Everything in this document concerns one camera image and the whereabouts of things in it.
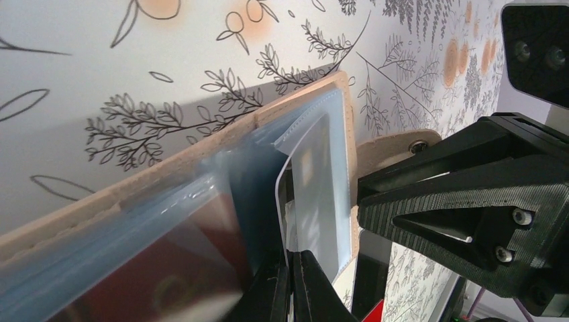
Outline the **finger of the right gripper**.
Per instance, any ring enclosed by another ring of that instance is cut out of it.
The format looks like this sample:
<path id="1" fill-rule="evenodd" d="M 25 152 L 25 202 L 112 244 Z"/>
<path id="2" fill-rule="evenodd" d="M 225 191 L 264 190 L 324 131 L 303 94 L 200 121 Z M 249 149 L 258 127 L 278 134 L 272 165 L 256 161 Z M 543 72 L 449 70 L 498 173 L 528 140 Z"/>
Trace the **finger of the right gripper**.
<path id="1" fill-rule="evenodd" d="M 496 112 L 358 181 L 358 200 L 443 174 L 530 155 L 568 165 L 568 136 L 521 113 Z"/>
<path id="2" fill-rule="evenodd" d="M 543 154 L 461 170 L 359 206 L 362 228 L 502 297 L 568 290 L 568 167 Z"/>

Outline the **beige leather card holder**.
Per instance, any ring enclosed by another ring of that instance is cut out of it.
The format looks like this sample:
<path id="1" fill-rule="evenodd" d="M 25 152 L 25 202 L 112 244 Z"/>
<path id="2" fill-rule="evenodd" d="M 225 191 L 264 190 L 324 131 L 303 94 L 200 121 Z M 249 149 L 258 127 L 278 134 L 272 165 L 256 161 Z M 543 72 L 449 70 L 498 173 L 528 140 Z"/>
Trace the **beige leather card holder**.
<path id="1" fill-rule="evenodd" d="M 1 237 L 1 320 L 51 321 L 221 193 L 232 197 L 252 279 L 266 253 L 309 250 L 333 283 L 358 252 L 357 183 L 440 141 L 430 129 L 357 144 L 335 72 L 165 161 Z"/>

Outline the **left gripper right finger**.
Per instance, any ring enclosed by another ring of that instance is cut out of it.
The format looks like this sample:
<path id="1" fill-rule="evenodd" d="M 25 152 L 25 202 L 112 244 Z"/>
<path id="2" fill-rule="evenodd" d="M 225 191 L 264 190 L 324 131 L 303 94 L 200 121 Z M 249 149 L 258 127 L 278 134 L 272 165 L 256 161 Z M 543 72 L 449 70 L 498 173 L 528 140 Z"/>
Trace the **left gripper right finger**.
<path id="1" fill-rule="evenodd" d="M 291 253 L 295 321 L 356 321 L 309 250 Z"/>

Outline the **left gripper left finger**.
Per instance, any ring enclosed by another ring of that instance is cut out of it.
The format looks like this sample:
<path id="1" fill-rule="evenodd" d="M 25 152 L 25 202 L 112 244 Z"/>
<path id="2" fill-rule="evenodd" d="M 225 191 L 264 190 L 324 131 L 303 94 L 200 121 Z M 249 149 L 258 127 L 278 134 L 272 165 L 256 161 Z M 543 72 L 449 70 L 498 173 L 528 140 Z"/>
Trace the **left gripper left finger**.
<path id="1" fill-rule="evenodd" d="M 250 288 L 225 321 L 286 321 L 290 301 L 290 270 L 282 252 L 266 253 Z"/>

